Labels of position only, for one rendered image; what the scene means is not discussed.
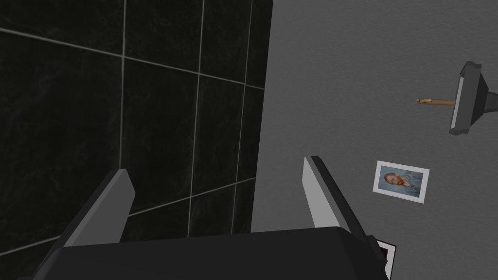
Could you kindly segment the white framed portrait picture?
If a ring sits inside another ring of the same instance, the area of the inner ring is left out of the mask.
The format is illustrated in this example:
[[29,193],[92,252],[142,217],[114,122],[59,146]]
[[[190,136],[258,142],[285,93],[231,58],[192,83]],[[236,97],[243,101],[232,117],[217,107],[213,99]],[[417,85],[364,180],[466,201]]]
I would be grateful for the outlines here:
[[429,169],[378,161],[373,192],[424,203]]

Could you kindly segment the dark lamp with brass rod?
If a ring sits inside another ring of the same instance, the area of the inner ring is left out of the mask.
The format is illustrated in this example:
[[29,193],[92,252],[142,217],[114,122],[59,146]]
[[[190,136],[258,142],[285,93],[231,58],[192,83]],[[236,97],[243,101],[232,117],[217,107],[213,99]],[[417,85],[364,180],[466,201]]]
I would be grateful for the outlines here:
[[466,61],[459,74],[453,100],[417,99],[418,104],[446,105],[453,107],[449,134],[468,134],[470,127],[485,113],[498,112],[498,94],[491,92],[481,73],[482,65]]

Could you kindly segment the white framed dark picture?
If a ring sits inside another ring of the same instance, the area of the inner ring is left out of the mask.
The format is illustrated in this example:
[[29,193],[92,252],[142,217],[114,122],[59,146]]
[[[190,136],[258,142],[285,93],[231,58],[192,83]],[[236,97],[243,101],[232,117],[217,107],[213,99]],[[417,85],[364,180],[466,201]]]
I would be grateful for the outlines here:
[[394,258],[396,253],[396,245],[377,240],[377,243],[381,249],[381,252],[386,257],[385,272],[389,280],[391,280]]

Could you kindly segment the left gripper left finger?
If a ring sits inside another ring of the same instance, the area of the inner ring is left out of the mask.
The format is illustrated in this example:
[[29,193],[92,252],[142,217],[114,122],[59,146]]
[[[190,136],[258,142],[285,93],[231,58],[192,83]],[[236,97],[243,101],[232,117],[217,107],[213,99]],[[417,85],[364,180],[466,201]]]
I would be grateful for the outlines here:
[[134,198],[135,189],[126,169],[112,170],[51,247],[50,253],[69,246],[119,242]]

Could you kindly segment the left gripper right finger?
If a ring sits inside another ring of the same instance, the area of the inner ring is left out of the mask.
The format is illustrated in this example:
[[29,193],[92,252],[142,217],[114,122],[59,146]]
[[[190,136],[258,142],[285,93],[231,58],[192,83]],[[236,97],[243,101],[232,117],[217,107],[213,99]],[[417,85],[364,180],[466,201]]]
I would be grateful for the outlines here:
[[316,228],[340,227],[367,240],[359,220],[319,156],[305,156],[302,186]]

